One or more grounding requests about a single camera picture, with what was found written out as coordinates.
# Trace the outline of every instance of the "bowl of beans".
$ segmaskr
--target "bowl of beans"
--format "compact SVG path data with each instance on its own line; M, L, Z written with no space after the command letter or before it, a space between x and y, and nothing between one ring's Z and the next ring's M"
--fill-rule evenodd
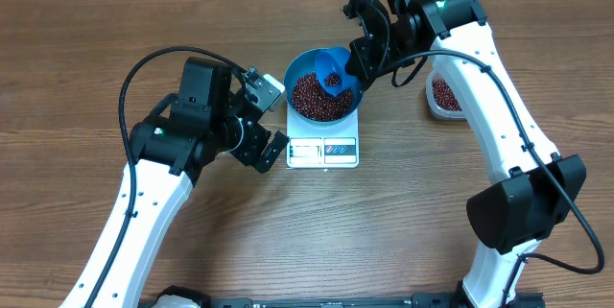
M426 100L431 114L435 118L439 120L465 120L459 101L437 71L432 71L426 80Z
M290 63L284 77L288 91L288 105L310 124L326 127L340 123L356 110L363 100L363 92L356 83L337 96L327 93L316 75L316 56L320 50L302 53ZM341 83L341 78L332 73L325 78L327 85Z

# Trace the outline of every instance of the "white digital scale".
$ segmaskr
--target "white digital scale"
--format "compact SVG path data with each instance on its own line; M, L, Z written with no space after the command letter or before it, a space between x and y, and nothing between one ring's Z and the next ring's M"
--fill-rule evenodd
M359 162L358 109L339 122L319 126L288 106L286 161L290 168L356 168Z

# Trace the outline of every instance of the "wooden table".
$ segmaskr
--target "wooden table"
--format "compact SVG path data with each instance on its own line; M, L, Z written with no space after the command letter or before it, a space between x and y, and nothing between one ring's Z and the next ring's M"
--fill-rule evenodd
M362 30L347 0L0 0L0 306L58 306L105 225L124 158L117 98L150 52L191 44L282 79L305 50ZM532 115L588 179L578 205L614 256L614 0L482 0ZM177 91L186 56L130 86L129 126ZM259 175L225 156L206 167L155 260L144 298L171 284L216 297L408 296L453 291L477 239L465 202L485 189L466 123L436 122L428 70L378 81L360 108L361 165ZM285 109L264 124L285 129ZM540 250L592 266L573 216ZM550 307L611 307L614 271L581 276L531 261L521 291Z

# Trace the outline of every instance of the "red beans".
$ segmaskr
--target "red beans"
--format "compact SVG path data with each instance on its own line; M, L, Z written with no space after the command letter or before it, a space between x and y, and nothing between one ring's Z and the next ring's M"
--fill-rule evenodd
M328 83L331 78L333 79L331 83L334 83L336 79L339 79L337 83L341 82L338 76L333 77L332 74L326 78L325 82ZM354 91L352 89L345 90L337 97L333 97L324 91L319 84L316 72L298 79L295 88L292 90L292 104L296 111L314 121L339 120L347 114L352 107L352 103L354 103Z
M449 111L461 111L461 106L454 97L452 89L443 80L433 80L433 94L435 95L435 102L444 110Z
M324 79L324 83L326 83L326 86L328 87L337 86L338 84L342 83L342 78L337 75L337 73L331 73L326 79Z

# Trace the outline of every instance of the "blue scoop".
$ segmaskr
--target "blue scoop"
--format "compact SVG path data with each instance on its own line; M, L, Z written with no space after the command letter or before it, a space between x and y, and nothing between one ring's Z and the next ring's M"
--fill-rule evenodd
M316 55L316 76L322 88L337 97L348 88L352 88L358 79L345 73L345 64L349 61L350 53L342 47L323 49ZM331 74L337 74L341 82L335 86L326 86L326 78Z

